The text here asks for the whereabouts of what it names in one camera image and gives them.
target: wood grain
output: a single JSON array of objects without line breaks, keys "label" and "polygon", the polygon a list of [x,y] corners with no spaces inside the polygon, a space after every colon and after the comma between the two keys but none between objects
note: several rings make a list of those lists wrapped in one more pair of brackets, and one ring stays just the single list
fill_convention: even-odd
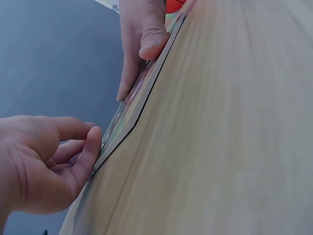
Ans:
[{"label": "wood grain", "polygon": [[309,0],[198,0],[60,234],[312,234],[311,19]]}]

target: gray background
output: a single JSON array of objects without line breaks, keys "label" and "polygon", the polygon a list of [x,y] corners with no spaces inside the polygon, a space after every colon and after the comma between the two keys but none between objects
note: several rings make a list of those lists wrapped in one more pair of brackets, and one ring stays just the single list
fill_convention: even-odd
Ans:
[{"label": "gray background", "polygon": [[[122,60],[119,15],[93,0],[0,0],[0,117],[74,116],[105,131]],[[15,212],[4,234],[56,235],[65,214]]]}]

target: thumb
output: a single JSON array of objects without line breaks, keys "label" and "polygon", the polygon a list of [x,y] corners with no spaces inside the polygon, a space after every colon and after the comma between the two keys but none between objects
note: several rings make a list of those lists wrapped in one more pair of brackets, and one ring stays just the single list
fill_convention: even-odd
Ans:
[{"label": "thumb", "polygon": [[148,0],[146,4],[139,56],[144,60],[155,60],[168,40],[165,29],[165,4],[163,0]]}]

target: light wood surface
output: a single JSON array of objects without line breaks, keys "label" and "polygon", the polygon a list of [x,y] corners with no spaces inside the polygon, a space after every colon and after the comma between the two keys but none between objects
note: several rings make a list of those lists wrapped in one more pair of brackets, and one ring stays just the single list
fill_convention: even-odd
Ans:
[{"label": "light wood surface", "polygon": [[312,25],[311,0],[198,0],[60,234],[312,234]]}]

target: finger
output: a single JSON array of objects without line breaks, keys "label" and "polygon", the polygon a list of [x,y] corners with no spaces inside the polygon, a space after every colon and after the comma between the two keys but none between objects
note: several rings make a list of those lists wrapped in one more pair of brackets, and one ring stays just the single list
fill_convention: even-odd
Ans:
[{"label": "finger", "polygon": [[87,182],[100,147],[101,130],[99,127],[93,127],[87,135],[85,147],[76,164],[72,168],[57,165],[51,168],[51,171],[42,170],[42,177],[34,182],[36,195],[32,202],[21,210],[31,213],[54,213],[68,208]]},{"label": "finger", "polygon": [[64,164],[71,160],[74,156],[79,154],[85,145],[83,140],[70,140],[66,143],[59,145],[57,151],[52,156],[55,164]]},{"label": "finger", "polygon": [[60,141],[84,140],[93,127],[74,117],[52,117],[52,122],[59,132]]},{"label": "finger", "polygon": [[163,0],[148,0],[145,4],[139,56],[144,60],[155,60],[168,40],[165,29],[165,4]]},{"label": "finger", "polygon": [[72,168],[69,168],[69,171],[61,173],[74,199],[79,195],[87,179],[90,177],[100,149],[101,129],[99,127],[93,127],[88,133],[85,147],[76,164]]},{"label": "finger", "polygon": [[141,33],[132,26],[126,17],[121,15],[121,35],[124,50],[123,71],[117,94],[117,101],[123,101],[133,87],[142,59],[139,57]]}]

